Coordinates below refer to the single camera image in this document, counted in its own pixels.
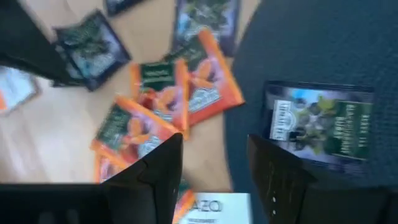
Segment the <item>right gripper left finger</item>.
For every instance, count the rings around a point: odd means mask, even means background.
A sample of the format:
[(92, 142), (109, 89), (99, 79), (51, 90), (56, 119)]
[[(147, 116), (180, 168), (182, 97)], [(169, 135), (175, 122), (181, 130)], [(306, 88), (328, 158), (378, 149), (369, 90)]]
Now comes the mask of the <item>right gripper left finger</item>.
[(177, 133), (103, 182), (111, 223), (172, 224), (182, 156), (183, 136)]

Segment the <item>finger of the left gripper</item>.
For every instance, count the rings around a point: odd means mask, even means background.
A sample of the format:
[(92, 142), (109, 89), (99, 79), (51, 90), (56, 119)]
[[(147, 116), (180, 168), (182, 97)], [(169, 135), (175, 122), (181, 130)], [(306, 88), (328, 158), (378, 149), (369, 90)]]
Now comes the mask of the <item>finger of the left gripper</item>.
[(1, 0), (1, 65), (64, 84), (74, 81), (60, 54), (16, 0)]

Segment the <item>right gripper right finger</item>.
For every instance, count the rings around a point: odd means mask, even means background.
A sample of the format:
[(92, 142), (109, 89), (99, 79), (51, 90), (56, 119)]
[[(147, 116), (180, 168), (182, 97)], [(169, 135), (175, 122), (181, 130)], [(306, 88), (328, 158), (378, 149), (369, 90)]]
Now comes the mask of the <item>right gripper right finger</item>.
[(307, 185), (316, 178), (304, 169), (299, 157), (260, 136), (248, 136), (247, 151), (269, 223), (297, 224)]

